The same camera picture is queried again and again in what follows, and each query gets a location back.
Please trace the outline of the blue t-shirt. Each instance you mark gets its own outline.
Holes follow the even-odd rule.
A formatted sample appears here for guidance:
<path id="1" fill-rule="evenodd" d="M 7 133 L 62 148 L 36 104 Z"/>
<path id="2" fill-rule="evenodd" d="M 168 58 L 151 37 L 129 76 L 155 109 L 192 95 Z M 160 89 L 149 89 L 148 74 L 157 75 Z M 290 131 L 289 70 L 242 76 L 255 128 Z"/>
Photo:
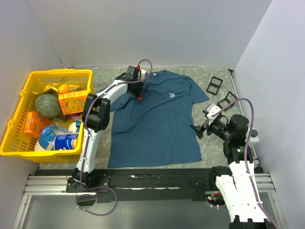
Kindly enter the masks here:
<path id="1" fill-rule="evenodd" d="M 152 73 L 143 99 L 124 94 L 113 111 L 109 168 L 157 167 L 202 160 L 193 125 L 194 104 L 208 101 L 189 76 L 167 70 Z"/>

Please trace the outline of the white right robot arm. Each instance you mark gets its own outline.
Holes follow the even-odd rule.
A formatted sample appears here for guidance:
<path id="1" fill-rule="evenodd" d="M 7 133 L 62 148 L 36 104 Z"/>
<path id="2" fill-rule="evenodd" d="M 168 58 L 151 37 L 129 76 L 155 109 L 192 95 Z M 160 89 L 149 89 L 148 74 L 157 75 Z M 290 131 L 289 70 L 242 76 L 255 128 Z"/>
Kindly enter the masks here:
<path id="1" fill-rule="evenodd" d="M 224 142 L 223 152 L 228 167 L 217 166 L 210 170 L 209 187 L 219 190 L 220 196 L 211 197 L 208 201 L 214 206 L 224 202 L 230 215 L 231 229 L 274 229 L 274 223 L 261 209 L 254 159 L 250 147 L 246 145 L 249 120 L 236 114 L 223 123 L 220 110 L 216 104 L 210 104 L 204 110 L 206 121 L 202 125 L 191 126 L 199 138 L 204 133 L 214 134 Z"/>

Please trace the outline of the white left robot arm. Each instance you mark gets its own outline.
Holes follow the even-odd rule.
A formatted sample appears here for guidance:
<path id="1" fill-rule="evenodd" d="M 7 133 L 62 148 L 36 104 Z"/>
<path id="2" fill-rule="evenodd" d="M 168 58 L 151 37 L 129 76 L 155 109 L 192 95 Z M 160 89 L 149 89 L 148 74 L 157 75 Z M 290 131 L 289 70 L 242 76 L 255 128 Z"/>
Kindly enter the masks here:
<path id="1" fill-rule="evenodd" d="M 84 192 L 94 187 L 95 158 L 103 131 L 110 121 L 111 104 L 121 95 L 130 93 L 139 97 L 142 92 L 146 70 L 129 66 L 127 71 L 115 78 L 113 83 L 96 94 L 88 94 L 82 114 L 84 136 L 81 156 L 73 170 L 72 178 Z"/>

